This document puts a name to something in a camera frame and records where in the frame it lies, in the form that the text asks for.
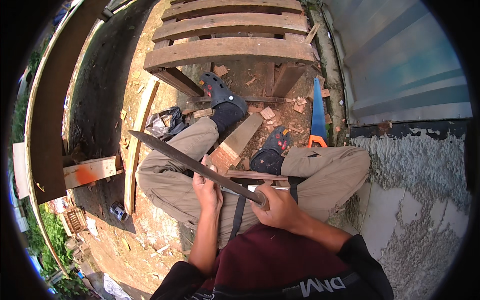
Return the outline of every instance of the tin can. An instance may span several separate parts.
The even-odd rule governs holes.
[[[110,212],[114,214],[121,222],[128,219],[128,214],[125,212],[125,207],[118,202],[114,202],[112,206],[110,206]]]

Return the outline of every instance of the blue saw blade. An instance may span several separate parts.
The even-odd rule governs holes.
[[[325,129],[325,111],[320,81],[315,78],[313,81],[313,112],[312,112],[312,131],[311,135],[321,136],[327,141],[327,130]]]

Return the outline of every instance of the wooden pallet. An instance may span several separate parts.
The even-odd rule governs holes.
[[[215,60],[268,62],[266,95],[285,97],[305,69],[314,63],[313,49],[305,43],[307,19],[296,0],[172,0],[155,30],[155,46],[144,69],[190,97],[203,90],[176,67]],[[268,33],[281,38],[219,37],[224,33]],[[174,45],[174,40],[200,40]],[[282,64],[275,81],[275,64]]]

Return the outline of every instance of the khaki trousers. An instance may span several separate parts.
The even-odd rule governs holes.
[[[199,161],[218,139],[215,123],[201,118],[173,137],[168,144]],[[298,205],[314,218],[326,221],[360,188],[370,165],[368,152],[353,146],[328,148],[292,147],[281,174],[308,178],[298,185]],[[196,229],[200,205],[186,168],[158,151],[152,151],[136,172],[137,183],[152,203],[187,227]],[[226,246],[232,230],[238,196],[223,193],[219,248]],[[259,221],[246,201],[238,233]]]

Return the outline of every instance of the machete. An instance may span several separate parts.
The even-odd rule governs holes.
[[[217,172],[209,169],[208,167],[202,165],[198,161],[194,160],[190,156],[180,152],[169,144],[149,135],[144,132],[129,130],[131,135],[136,137],[140,142],[149,145],[154,150],[157,150],[166,157],[176,161],[179,164],[184,165],[186,168],[197,172],[205,178],[210,179],[214,183],[226,187],[247,199],[255,202],[261,209],[270,210],[267,197],[260,191],[251,192],[248,189],[242,187],[241,185],[234,183],[230,179],[218,174]]]

